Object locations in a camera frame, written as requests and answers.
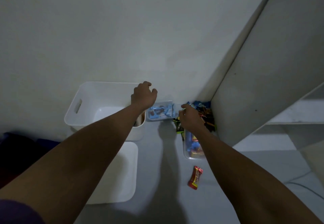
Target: clear plastic container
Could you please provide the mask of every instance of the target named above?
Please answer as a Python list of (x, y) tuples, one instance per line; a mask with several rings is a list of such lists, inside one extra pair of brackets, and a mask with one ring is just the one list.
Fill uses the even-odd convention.
[[(153, 111), (153, 109), (152, 109), (153, 107), (156, 107), (156, 108), (162, 107), (162, 109), (161, 110), (154, 109), (155, 111)], [(179, 116), (178, 108), (179, 108), (179, 105), (173, 103), (173, 101), (157, 102), (147, 110), (146, 117), (148, 120), (153, 121), (153, 122), (177, 118)]]
[(189, 159), (205, 158), (205, 154), (202, 151), (199, 142), (194, 137), (194, 135), (187, 130), (184, 130), (183, 154), (186, 158)]

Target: person's left arm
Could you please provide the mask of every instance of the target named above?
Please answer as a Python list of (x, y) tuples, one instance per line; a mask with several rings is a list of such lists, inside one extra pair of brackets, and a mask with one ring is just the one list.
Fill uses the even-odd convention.
[(0, 199), (33, 208), (47, 224), (73, 223), (114, 159), (138, 116), (157, 96), (151, 83), (134, 89), (132, 104), (68, 137), (0, 189)]

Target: purple sleeve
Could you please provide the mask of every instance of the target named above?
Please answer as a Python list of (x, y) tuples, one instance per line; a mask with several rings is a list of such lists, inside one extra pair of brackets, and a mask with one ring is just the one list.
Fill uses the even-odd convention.
[(1, 224), (45, 224), (41, 216), (26, 204), (0, 199)]

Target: orange wrapper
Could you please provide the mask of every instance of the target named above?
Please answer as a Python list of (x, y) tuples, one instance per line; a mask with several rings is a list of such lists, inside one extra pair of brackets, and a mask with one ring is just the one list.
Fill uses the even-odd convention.
[(203, 170), (201, 168), (194, 166), (191, 179), (188, 182), (188, 186), (190, 186), (192, 189), (197, 190), (199, 177), (201, 176), (202, 173), (203, 173)]

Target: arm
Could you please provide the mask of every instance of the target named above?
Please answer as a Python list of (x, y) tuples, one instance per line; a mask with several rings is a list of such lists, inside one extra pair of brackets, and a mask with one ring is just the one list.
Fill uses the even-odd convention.
[(241, 223), (322, 223), (280, 181), (212, 135), (194, 108), (182, 107), (181, 125), (199, 140)]
[(144, 82), (132, 104), (79, 130), (0, 190), (0, 198), (25, 203), (47, 223), (73, 223), (131, 131), (156, 100)]

